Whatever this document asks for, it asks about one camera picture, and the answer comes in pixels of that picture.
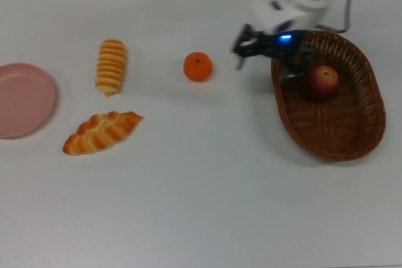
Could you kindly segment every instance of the toy food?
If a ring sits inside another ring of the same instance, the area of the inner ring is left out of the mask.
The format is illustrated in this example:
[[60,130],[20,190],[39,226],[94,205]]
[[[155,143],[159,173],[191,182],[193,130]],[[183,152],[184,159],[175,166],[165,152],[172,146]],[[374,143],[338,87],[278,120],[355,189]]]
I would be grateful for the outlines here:
[[193,82],[203,82],[208,79],[214,66],[205,53],[191,53],[184,60],[184,74]]
[[133,111],[95,114],[83,122],[65,142],[68,155],[91,154],[102,151],[125,139],[143,119]]
[[305,76],[305,92],[314,100],[330,100],[339,88],[337,72],[330,66],[312,68]]
[[106,97],[120,91],[126,66],[126,47],[115,39],[103,41],[100,45],[95,88]]

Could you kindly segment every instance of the bread roll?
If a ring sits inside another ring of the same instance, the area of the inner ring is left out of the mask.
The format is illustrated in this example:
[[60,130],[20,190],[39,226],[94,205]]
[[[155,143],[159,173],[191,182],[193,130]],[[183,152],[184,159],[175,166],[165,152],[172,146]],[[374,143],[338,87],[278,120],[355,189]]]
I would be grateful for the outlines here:
[[133,111],[95,114],[66,140],[63,152],[68,155],[81,155],[105,150],[125,139],[141,119],[143,117]]
[[120,91],[126,67],[126,47],[120,40],[108,39],[100,45],[95,88],[106,97]]

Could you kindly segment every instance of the orange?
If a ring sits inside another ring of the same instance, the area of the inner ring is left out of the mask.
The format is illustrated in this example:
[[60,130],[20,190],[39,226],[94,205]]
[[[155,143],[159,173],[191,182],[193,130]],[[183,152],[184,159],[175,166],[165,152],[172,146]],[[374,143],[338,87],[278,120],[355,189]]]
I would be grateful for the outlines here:
[[191,53],[184,60],[184,74],[193,82],[203,82],[208,79],[214,66],[206,53]]

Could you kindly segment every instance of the pink plate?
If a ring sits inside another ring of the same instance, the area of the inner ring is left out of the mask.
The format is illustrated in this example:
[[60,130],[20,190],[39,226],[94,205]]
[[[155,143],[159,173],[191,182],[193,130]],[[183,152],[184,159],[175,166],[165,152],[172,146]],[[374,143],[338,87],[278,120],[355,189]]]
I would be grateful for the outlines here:
[[52,111],[55,86],[39,67],[13,63],[0,67],[0,138],[27,134]]

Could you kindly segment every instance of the twisted bread roll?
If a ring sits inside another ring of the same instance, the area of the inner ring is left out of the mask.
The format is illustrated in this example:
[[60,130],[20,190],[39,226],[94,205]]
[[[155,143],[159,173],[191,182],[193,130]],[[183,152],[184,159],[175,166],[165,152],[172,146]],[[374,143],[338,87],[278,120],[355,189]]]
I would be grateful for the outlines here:
[[141,119],[143,117],[133,111],[95,114],[66,140],[63,152],[68,155],[81,155],[105,150],[126,138]]
[[115,39],[100,45],[95,88],[107,97],[120,91],[126,66],[126,47]]

